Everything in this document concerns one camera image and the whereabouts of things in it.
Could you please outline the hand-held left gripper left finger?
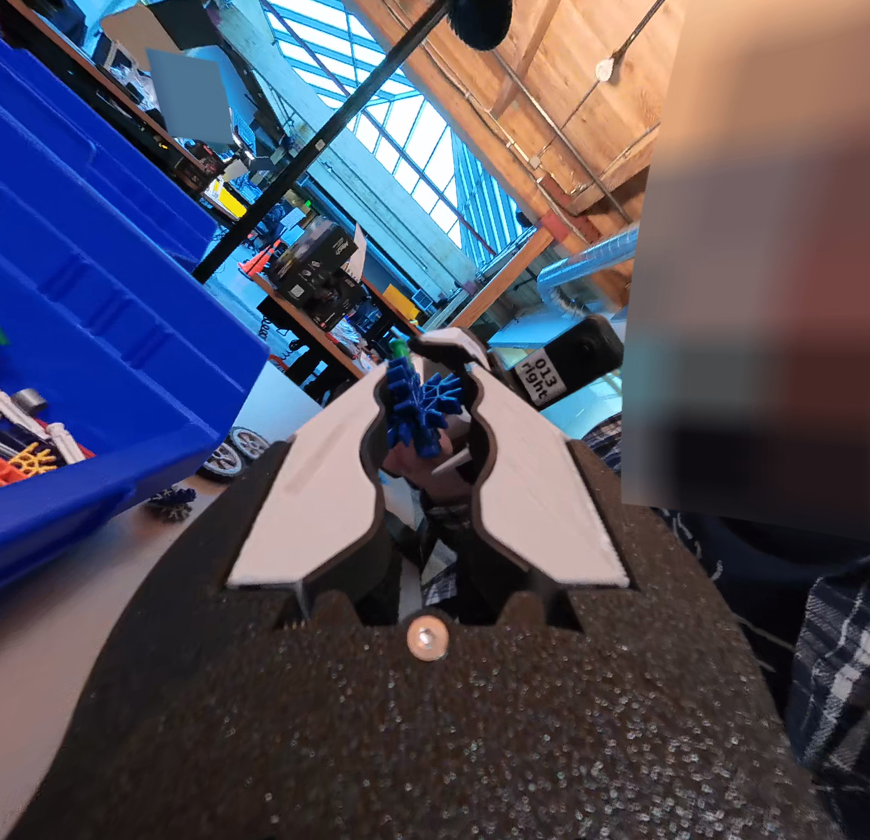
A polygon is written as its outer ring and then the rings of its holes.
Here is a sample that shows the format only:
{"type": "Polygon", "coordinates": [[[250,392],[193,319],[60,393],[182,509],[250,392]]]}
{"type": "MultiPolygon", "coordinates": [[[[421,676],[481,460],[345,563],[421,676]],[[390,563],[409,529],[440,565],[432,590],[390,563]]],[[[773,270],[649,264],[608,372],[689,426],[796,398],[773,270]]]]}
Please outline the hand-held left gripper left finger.
{"type": "Polygon", "coordinates": [[[363,600],[385,579],[392,555],[379,480],[386,370],[371,370],[291,437],[229,589],[286,589],[297,600],[337,590],[363,600]]]}

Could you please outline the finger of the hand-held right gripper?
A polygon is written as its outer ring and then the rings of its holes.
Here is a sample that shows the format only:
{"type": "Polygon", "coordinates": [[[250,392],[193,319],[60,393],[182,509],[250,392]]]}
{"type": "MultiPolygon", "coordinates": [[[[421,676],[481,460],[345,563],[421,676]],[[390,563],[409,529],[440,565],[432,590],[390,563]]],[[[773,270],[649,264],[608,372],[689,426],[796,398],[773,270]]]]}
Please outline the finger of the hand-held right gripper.
{"type": "Polygon", "coordinates": [[[439,328],[408,341],[413,355],[444,367],[448,373],[463,373],[478,365],[491,373],[487,346],[469,328],[439,328]]]}

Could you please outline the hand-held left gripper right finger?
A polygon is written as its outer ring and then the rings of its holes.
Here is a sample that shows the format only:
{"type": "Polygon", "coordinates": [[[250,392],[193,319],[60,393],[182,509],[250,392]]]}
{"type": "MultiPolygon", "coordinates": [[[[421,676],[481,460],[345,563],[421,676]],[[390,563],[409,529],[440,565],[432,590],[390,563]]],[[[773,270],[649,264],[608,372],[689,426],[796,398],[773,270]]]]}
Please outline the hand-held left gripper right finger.
{"type": "Polygon", "coordinates": [[[469,380],[473,429],[485,439],[473,490],[484,540],[562,587],[629,587],[570,439],[484,367],[469,367],[469,380]]]}

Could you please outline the blue snowflake connector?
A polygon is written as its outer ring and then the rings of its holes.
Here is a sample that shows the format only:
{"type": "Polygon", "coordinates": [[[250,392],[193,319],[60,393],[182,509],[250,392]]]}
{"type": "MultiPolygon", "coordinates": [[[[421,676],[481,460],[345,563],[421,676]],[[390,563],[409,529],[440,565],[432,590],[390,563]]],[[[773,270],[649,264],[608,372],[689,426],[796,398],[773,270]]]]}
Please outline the blue snowflake connector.
{"type": "Polygon", "coordinates": [[[422,381],[410,359],[403,356],[388,362],[386,389],[389,449],[401,444],[412,447],[425,460],[438,457],[447,418],[460,415],[464,407],[461,378],[436,373],[422,381]]]}

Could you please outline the blue bin of toy parts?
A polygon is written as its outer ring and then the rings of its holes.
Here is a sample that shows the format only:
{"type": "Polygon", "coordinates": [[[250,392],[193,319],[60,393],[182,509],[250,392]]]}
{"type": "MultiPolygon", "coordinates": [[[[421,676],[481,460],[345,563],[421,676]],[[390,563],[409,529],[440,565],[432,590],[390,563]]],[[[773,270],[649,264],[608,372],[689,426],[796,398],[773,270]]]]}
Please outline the blue bin of toy parts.
{"type": "Polygon", "coordinates": [[[93,457],[2,489],[2,585],[192,475],[234,423],[263,345],[87,190],[58,222],[2,186],[2,390],[36,389],[93,457]]]}

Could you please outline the person's right hand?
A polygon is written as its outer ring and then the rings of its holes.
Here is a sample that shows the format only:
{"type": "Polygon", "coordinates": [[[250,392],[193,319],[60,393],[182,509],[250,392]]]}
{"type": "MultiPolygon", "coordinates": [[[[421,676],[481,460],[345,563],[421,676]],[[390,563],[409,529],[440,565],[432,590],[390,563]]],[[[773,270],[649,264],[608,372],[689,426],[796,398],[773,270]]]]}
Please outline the person's right hand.
{"type": "Polygon", "coordinates": [[[437,456],[421,457],[413,445],[397,443],[386,455],[382,469],[390,476],[404,478],[433,505],[465,502],[471,498],[472,486],[457,470],[448,469],[439,475],[433,473],[452,455],[451,440],[441,433],[440,454],[437,456]]]}

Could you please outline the small black product box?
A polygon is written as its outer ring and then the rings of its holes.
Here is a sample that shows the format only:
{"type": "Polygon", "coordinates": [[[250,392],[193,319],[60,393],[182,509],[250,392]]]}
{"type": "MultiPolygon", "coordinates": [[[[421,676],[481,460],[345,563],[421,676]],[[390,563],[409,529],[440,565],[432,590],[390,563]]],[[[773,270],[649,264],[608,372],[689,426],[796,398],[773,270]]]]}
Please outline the small black product box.
{"type": "Polygon", "coordinates": [[[365,286],[346,275],[336,275],[317,288],[301,311],[323,332],[330,332],[369,298],[365,286]]]}

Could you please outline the wooden table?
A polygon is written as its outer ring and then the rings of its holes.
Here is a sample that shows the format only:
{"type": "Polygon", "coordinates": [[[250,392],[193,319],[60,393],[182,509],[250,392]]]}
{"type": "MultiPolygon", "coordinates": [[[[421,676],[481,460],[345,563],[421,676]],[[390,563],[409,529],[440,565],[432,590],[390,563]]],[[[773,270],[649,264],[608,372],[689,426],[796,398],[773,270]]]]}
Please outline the wooden table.
{"type": "Polygon", "coordinates": [[[257,309],[277,330],[288,330],[307,347],[292,364],[278,359],[285,376],[321,405],[327,404],[368,371],[370,356],[378,364],[391,355],[389,343],[399,334],[419,334],[419,328],[388,302],[370,281],[352,283],[344,269],[327,277],[304,305],[279,293],[269,279],[251,280],[266,292],[257,309]]]}

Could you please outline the small grey blue connector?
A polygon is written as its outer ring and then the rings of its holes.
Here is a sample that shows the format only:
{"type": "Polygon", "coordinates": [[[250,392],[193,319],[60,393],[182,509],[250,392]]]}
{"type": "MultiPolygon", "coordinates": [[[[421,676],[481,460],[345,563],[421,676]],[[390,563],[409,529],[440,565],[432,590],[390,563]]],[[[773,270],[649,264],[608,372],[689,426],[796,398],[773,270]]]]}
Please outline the small grey blue connector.
{"type": "Polygon", "coordinates": [[[185,521],[192,513],[193,502],[198,498],[194,488],[173,486],[145,502],[145,509],[162,522],[185,521]]]}

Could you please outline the orange traffic cone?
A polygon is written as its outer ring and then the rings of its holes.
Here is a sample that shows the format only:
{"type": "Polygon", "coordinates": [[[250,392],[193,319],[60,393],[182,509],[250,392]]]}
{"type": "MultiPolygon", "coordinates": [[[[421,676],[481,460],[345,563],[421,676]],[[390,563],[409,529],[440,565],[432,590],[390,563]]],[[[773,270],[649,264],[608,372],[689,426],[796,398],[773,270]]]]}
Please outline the orange traffic cone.
{"type": "Polygon", "coordinates": [[[248,277],[252,275],[262,274],[268,265],[268,263],[275,257],[277,253],[279,253],[280,249],[285,247],[284,242],[281,239],[277,239],[271,245],[265,247],[263,250],[259,251],[255,256],[249,259],[246,262],[240,262],[237,267],[238,270],[248,277]]]}

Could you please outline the black metal pole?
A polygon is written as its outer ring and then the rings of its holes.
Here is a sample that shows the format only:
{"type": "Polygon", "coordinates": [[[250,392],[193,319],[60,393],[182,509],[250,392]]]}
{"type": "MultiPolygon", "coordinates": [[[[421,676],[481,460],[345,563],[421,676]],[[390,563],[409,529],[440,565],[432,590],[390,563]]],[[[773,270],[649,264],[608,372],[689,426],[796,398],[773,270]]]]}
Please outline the black metal pole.
{"type": "Polygon", "coordinates": [[[384,82],[390,79],[404,65],[411,53],[429,35],[429,32],[445,18],[453,1],[433,1],[420,19],[386,53],[384,60],[370,73],[369,77],[345,101],[342,107],[333,113],[325,125],[306,142],[299,153],[277,174],[266,191],[248,208],[245,215],[230,227],[227,234],[201,260],[192,273],[194,280],[201,284],[209,280],[250,232],[281,201],[299,177],[318,159],[323,150],[345,129],[353,117],[365,107],[384,82]]]}

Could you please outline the pile of colourful toy pieces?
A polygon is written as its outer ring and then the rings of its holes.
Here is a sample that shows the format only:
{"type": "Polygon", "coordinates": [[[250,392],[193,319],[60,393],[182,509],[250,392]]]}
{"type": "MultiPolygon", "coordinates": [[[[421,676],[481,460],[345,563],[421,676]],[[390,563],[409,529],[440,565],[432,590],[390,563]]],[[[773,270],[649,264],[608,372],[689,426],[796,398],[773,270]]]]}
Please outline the pile of colourful toy pieces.
{"type": "Polygon", "coordinates": [[[50,475],[90,461],[92,450],[67,418],[59,374],[41,363],[42,352],[1,331],[2,486],[50,475]]]}

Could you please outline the black ribbed disc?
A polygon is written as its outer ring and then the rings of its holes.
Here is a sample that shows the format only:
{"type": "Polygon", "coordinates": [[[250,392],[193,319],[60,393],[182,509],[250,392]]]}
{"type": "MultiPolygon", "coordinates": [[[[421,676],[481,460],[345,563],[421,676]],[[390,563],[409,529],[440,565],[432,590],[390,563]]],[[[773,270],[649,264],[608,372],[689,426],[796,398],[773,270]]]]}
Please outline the black ribbed disc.
{"type": "Polygon", "coordinates": [[[476,51],[497,48],[510,30],[513,0],[448,0],[447,18],[454,34],[476,51]]]}

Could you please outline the person in plaid shirt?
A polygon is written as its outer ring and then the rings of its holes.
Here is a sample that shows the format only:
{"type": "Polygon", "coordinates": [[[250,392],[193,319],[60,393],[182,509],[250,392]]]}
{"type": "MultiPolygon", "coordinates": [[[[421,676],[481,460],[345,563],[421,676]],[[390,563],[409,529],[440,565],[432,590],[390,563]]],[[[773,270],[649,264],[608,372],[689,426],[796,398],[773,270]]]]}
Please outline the person in plaid shirt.
{"type": "MultiPolygon", "coordinates": [[[[689,427],[660,439],[629,417],[627,503],[817,531],[868,541],[868,449],[846,462],[846,446],[824,433],[763,441],[760,430],[689,427]]],[[[796,761],[821,785],[849,838],[869,833],[869,567],[819,581],[794,659],[784,723],[796,761]]]]}

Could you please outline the silver air duct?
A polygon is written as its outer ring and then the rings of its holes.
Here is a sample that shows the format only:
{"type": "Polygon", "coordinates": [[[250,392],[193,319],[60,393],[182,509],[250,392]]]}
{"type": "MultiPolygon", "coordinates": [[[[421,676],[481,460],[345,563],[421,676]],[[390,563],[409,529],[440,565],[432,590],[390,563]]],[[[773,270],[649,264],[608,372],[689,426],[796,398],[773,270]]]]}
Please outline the silver air duct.
{"type": "Polygon", "coordinates": [[[636,255],[638,231],[639,222],[636,222],[574,256],[546,266],[540,271],[537,279],[538,294],[542,302],[564,316],[576,319],[586,317],[589,311],[581,305],[570,302],[562,290],[563,286],[633,261],[636,255]]]}

